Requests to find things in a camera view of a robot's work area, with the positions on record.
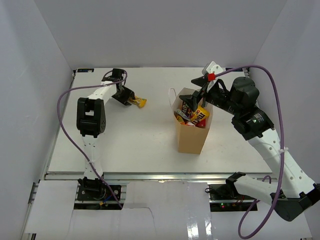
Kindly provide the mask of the yellow M&M's packet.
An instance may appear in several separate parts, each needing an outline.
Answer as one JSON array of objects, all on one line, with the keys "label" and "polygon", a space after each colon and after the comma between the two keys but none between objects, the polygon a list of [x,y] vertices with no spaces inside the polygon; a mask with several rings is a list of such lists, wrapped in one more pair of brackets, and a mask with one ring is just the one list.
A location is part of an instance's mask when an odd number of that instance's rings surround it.
[{"label": "yellow M&M's packet", "polygon": [[130,97],[128,101],[131,104],[136,105],[138,108],[143,108],[147,103],[147,99],[141,98],[141,97],[137,97],[137,96]]},{"label": "yellow M&M's packet", "polygon": [[208,119],[209,117],[210,117],[210,112],[204,107],[202,107],[201,105],[198,105],[197,109],[192,113],[190,122],[193,123],[194,125],[197,125],[198,123]]}]

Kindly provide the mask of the grey Himalaya candy packet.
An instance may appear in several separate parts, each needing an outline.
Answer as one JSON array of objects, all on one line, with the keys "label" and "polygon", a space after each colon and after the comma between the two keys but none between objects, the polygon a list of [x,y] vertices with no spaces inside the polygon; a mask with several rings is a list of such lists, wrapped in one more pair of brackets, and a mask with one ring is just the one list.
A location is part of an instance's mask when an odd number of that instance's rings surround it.
[{"label": "grey Himalaya candy packet", "polygon": [[176,109],[174,111],[174,115],[175,115],[177,121],[180,123],[185,123],[187,121],[187,119],[184,116],[184,113],[180,109]]}]

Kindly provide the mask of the orange Skittles snack bag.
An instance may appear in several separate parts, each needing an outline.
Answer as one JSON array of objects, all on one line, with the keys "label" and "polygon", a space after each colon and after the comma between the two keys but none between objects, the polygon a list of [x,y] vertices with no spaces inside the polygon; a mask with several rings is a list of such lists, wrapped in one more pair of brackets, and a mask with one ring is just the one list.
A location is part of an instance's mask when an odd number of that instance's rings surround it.
[{"label": "orange Skittles snack bag", "polygon": [[192,122],[190,121],[181,121],[180,122],[181,125],[185,125],[185,126],[192,126],[192,127],[195,127],[196,125],[193,124]]}]

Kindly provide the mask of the brown paper bag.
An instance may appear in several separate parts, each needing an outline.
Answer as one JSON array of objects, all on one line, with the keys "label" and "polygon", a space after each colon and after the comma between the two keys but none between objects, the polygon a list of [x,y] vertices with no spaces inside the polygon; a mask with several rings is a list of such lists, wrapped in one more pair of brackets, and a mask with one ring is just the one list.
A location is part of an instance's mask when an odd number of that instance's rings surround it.
[{"label": "brown paper bag", "polygon": [[177,109],[181,109],[183,101],[179,98],[180,95],[192,94],[195,90],[191,88],[183,88],[179,93],[176,93],[174,88],[168,90],[169,104],[173,113],[173,121],[175,125],[177,150],[179,153],[186,154],[200,154],[207,139],[212,118],[213,118],[213,105],[206,103],[205,109],[209,112],[209,116],[204,120],[205,126],[198,127],[188,124],[182,124],[177,119]]}]

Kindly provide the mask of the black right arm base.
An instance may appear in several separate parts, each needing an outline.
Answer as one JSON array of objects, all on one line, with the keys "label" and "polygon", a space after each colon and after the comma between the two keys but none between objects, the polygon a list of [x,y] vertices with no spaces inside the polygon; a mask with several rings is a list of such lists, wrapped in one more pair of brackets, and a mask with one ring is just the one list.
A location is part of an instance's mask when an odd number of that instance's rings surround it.
[{"label": "black right arm base", "polygon": [[247,195],[232,192],[226,184],[209,184],[204,191],[212,201],[232,201],[239,204],[244,200],[253,200],[252,197]]}]

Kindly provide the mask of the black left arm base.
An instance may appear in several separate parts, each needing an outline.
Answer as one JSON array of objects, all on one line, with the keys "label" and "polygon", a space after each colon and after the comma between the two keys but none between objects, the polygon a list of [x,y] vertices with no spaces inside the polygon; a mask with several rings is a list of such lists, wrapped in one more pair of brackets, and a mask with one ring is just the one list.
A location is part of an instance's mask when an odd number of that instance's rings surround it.
[{"label": "black left arm base", "polygon": [[106,204],[108,201],[114,201],[110,189],[98,178],[87,179],[86,177],[80,178],[78,182],[78,201],[100,201]]}]

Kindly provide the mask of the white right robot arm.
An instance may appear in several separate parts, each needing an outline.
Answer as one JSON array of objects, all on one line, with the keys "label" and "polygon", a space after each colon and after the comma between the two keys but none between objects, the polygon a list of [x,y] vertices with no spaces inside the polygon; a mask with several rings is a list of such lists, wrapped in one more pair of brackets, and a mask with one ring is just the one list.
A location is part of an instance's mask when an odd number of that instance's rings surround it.
[{"label": "white right robot arm", "polygon": [[291,154],[281,148],[280,139],[273,122],[257,105],[260,94],[255,82],[248,77],[237,77],[227,90],[223,80],[202,76],[191,80],[200,87],[192,94],[181,95],[180,99],[195,110],[204,100],[233,117],[231,123],[236,131],[260,154],[274,174],[280,173],[281,156],[284,156],[281,188],[255,180],[243,172],[236,172],[225,181],[222,194],[236,200],[245,195],[268,205],[275,202],[275,212],[285,221],[291,222],[320,200],[320,186],[308,177]]}]

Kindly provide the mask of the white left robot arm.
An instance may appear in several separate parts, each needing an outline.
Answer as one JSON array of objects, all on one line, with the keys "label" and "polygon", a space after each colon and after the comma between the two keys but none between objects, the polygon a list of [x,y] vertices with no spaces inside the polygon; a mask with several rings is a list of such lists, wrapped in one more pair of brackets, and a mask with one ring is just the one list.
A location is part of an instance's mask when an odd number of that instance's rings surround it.
[{"label": "white left robot arm", "polygon": [[114,68],[102,77],[100,87],[77,101],[76,127],[84,145],[84,177],[89,180],[99,179],[104,174],[98,148],[99,135],[107,126],[106,103],[113,98],[124,106],[130,106],[130,99],[135,97],[135,93],[125,86],[127,77],[127,71]]}]

